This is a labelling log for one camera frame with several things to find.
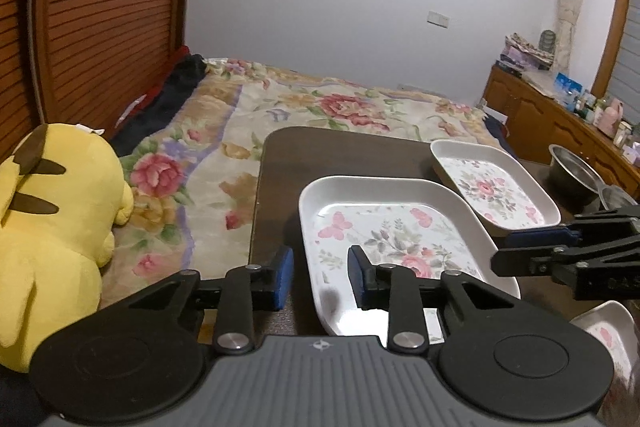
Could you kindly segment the white wall switch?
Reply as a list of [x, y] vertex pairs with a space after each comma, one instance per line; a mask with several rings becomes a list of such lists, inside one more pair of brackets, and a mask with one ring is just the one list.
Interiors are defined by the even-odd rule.
[[430, 11], [427, 14], [427, 23], [441, 28], [448, 28], [449, 17], [434, 11]]

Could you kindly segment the grey window blind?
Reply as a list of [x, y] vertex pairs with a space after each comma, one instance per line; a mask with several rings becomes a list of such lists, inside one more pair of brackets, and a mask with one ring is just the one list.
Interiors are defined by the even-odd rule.
[[639, 121], [639, 38], [639, 0], [627, 0], [608, 93], [624, 103], [625, 117], [633, 122]]

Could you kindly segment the wooden sideboard cabinet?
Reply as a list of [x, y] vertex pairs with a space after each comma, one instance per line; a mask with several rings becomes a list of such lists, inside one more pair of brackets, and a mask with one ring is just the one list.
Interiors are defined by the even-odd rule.
[[639, 168], [623, 158], [612, 140], [525, 80], [492, 66], [483, 98], [506, 115], [506, 142], [519, 158], [548, 164], [549, 146], [559, 144], [587, 161], [606, 183], [639, 196]]

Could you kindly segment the floral plate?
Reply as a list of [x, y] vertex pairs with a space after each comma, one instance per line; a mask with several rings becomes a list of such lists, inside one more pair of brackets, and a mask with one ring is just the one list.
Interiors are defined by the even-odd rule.
[[497, 247], [472, 208], [442, 184], [422, 179], [324, 176], [307, 184], [298, 214], [312, 298], [331, 335], [387, 337], [387, 314], [358, 308], [347, 254], [359, 246], [374, 265], [402, 265], [436, 279], [461, 271], [521, 295], [513, 277], [497, 277]]
[[636, 366], [638, 340], [634, 318], [625, 306], [614, 300], [577, 315], [570, 323], [589, 333], [608, 350], [618, 378], [630, 383]]
[[555, 227], [561, 213], [536, 179], [498, 148], [454, 140], [430, 144], [434, 171], [492, 235]]

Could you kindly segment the floral plate back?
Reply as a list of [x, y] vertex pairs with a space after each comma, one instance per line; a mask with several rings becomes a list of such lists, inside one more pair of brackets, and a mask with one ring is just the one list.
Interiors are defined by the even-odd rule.
[[561, 213], [536, 179], [498, 148], [454, 140], [430, 144], [434, 171], [492, 235], [555, 227]]

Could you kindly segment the stack of folded fabrics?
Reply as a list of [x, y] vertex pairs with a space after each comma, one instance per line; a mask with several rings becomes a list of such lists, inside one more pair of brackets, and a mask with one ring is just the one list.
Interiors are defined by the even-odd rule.
[[500, 61], [524, 72], [524, 70], [549, 70], [553, 65], [554, 57], [551, 53], [536, 48], [514, 32], [504, 38]]

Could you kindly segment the white paper bag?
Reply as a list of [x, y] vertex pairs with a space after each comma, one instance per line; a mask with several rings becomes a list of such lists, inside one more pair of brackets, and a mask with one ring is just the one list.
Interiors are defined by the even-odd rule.
[[498, 110], [492, 109], [488, 106], [485, 106], [483, 108], [484, 113], [488, 116], [490, 116], [491, 118], [494, 118], [496, 121], [499, 121], [500, 124], [502, 124], [503, 126], [506, 125], [506, 121], [508, 120], [508, 116], [504, 115], [503, 113], [498, 112]]

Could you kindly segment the blue picture box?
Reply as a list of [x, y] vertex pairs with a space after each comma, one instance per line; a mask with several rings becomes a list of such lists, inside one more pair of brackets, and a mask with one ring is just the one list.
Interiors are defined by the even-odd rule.
[[558, 72], [553, 83], [553, 94], [556, 103], [573, 113], [578, 98], [582, 95], [582, 85]]

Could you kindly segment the floral bed blanket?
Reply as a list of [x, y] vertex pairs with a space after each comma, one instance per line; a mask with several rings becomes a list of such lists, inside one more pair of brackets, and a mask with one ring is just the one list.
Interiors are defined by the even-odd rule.
[[479, 109], [438, 95], [231, 58], [205, 62], [206, 76], [171, 123], [118, 156], [134, 212], [115, 232], [104, 305], [182, 268], [216, 279], [247, 262], [260, 160], [272, 132], [309, 127], [498, 145]]

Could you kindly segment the dark clothes on bed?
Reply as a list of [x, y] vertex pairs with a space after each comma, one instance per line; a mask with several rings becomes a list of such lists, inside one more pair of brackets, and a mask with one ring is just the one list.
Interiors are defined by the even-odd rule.
[[200, 54], [188, 54], [177, 63], [174, 70], [153, 94], [149, 103], [142, 103], [134, 116], [128, 118], [122, 129], [111, 139], [111, 146], [118, 156], [130, 154], [145, 138], [165, 129], [178, 114], [206, 76], [205, 58]]

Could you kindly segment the wooden louvered wardrobe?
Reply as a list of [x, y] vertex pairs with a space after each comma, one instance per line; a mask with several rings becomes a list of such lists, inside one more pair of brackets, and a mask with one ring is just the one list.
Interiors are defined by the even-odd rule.
[[186, 53], [186, 0], [1, 0], [1, 152], [40, 124], [113, 134]]

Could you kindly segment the steel bowl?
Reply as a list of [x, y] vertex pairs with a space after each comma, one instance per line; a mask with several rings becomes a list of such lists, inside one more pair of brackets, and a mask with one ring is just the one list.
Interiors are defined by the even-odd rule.
[[638, 205], [638, 202], [631, 195], [617, 185], [602, 184], [598, 192], [602, 210], [617, 210]]
[[549, 153], [549, 183], [568, 207], [584, 208], [599, 198], [604, 181], [588, 162], [559, 144], [550, 144]]

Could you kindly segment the yellow Pikachu plush toy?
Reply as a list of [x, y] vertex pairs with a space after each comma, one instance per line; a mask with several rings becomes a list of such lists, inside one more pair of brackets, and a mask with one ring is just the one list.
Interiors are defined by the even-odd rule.
[[1, 165], [1, 364], [98, 309], [101, 270], [134, 195], [111, 145], [81, 124], [40, 124]]

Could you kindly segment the pink thermos bottle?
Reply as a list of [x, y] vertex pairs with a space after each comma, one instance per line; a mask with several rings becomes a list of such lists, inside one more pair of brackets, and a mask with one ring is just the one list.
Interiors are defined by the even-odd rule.
[[618, 98], [612, 98], [611, 102], [603, 109], [597, 123], [597, 128], [610, 139], [613, 139], [620, 125], [623, 113], [624, 104]]

